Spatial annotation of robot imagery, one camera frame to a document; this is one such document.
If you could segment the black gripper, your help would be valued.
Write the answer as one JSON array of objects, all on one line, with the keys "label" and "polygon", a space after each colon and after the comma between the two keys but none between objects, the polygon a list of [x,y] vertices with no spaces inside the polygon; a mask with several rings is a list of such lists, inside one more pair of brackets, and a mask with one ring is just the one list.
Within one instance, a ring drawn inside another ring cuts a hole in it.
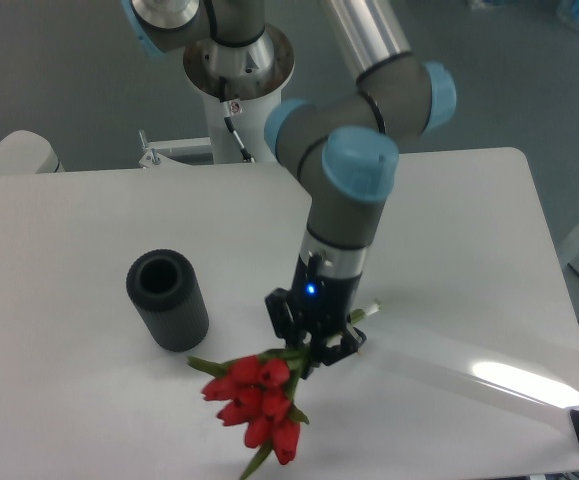
[{"label": "black gripper", "polygon": [[276,288],[265,297],[275,336],[289,348],[300,347],[305,331],[312,337],[311,361],[331,366],[364,345],[367,336],[347,323],[361,275],[338,279],[314,274],[298,258],[290,291]]}]

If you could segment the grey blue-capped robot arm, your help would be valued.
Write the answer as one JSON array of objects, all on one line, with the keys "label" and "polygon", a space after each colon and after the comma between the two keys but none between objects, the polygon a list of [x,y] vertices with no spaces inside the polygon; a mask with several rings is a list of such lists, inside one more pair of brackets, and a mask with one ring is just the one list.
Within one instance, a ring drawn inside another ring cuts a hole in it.
[{"label": "grey blue-capped robot arm", "polygon": [[217,164],[276,162],[310,195],[292,285],[266,298],[276,335],[315,365],[355,353],[351,320],[368,250],[395,180],[400,140],[448,122],[457,94],[439,63],[418,61],[386,1],[321,5],[355,80],[355,92],[321,108],[286,100],[293,48],[261,1],[126,1],[152,55],[183,53],[204,103],[208,134],[174,143]]}]

